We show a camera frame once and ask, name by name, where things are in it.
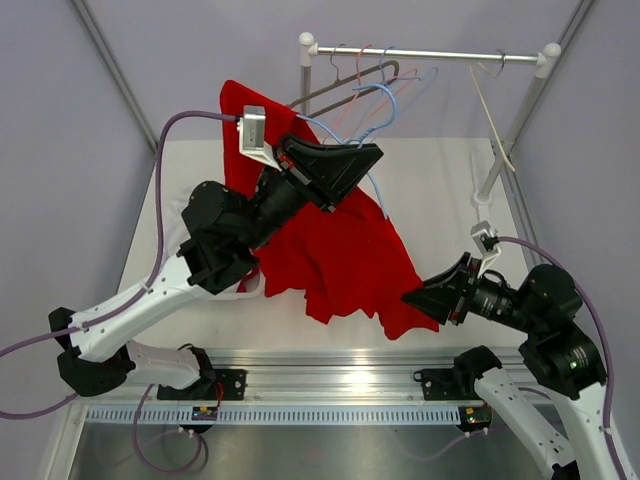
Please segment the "red t shirt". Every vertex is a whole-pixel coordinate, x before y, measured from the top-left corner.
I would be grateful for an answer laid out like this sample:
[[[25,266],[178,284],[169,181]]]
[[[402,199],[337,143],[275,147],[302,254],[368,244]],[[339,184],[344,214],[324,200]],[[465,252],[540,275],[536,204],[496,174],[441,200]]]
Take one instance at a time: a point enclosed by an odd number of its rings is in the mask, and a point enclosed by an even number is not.
[[[286,133],[314,144],[306,122],[283,104],[227,80],[220,91],[223,114],[240,115],[246,105],[266,110],[266,141],[274,145]],[[251,197],[263,165],[239,153],[239,132],[223,123],[225,184]],[[440,325],[401,297],[422,285],[390,219],[358,187],[334,213],[307,205],[257,251],[266,277],[267,297],[289,289],[304,291],[306,314],[329,324],[332,317],[362,311],[377,315],[384,335],[397,340],[412,329],[438,332]]]

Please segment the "grey hanger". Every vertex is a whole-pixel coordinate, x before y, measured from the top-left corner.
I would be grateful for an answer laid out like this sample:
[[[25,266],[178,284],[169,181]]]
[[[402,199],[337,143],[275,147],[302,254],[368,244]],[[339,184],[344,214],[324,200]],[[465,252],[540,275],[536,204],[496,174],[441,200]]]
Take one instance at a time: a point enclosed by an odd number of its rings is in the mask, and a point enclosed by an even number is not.
[[[348,76],[342,76],[340,74],[340,68],[335,64],[334,57],[337,55],[337,50],[343,47],[343,44],[339,44],[335,48],[332,48],[329,52],[329,63],[335,70],[334,80],[327,85],[320,88],[312,88],[312,55],[309,53],[315,45],[301,46],[301,65],[300,65],[300,94],[299,97],[288,104],[288,107],[309,116],[311,118],[318,118],[327,113],[335,111],[339,108],[346,107],[351,102],[356,101],[362,96],[371,95],[374,93],[374,89],[366,89],[361,91],[361,96],[356,97],[356,92],[352,90],[346,96],[336,99],[333,103],[323,104],[320,107],[312,110],[312,101],[317,100],[320,97],[328,96],[330,93],[346,89],[348,86],[356,87],[365,85],[364,81],[371,75],[380,73],[382,84],[387,86],[393,85],[399,81],[400,64],[397,60],[382,60],[379,66],[372,66],[366,69],[362,69],[358,64],[354,67],[354,72]]]

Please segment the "white t shirt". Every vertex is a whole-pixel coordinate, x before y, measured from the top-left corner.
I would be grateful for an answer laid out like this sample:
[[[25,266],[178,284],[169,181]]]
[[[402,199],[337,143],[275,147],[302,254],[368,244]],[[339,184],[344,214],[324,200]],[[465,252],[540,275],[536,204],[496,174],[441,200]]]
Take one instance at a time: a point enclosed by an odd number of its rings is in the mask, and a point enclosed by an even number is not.
[[[187,207],[191,190],[182,188],[173,195],[163,208],[163,255],[162,264],[178,252],[179,246],[189,238],[188,230],[182,219],[182,211]],[[266,279],[259,267],[255,267],[239,282],[216,296],[219,301],[231,301],[254,298],[264,293]]]

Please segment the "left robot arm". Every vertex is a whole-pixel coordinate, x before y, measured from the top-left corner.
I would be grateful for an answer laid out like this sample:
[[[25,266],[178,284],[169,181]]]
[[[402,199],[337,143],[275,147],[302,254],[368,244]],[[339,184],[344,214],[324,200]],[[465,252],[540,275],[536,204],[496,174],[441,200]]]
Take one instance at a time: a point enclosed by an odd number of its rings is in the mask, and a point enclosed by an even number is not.
[[[334,212],[383,156],[374,143],[321,146],[290,134],[267,154],[250,197],[216,181],[192,191],[182,212],[188,239],[141,286],[85,311],[50,313],[62,347],[59,375],[74,393],[94,397],[134,383],[157,386],[161,399],[208,396],[217,374],[204,349],[151,347],[136,336],[238,285],[258,266],[257,250],[289,220],[309,205]]]

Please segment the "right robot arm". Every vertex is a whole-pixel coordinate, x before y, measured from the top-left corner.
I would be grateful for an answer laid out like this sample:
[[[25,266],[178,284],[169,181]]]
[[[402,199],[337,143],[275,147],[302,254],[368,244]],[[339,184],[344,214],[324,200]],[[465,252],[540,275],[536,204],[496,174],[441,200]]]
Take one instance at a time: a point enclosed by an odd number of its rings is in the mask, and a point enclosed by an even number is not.
[[[558,431],[524,397],[507,369],[486,346],[469,349],[451,368],[415,374],[425,398],[478,399],[506,423],[547,479],[633,479],[626,452],[617,446],[602,349],[576,325],[583,306],[573,278],[562,268],[534,267],[521,286],[486,270],[464,254],[447,271],[403,295],[405,304],[440,324],[475,314],[525,334],[518,351],[524,366],[554,405]]]

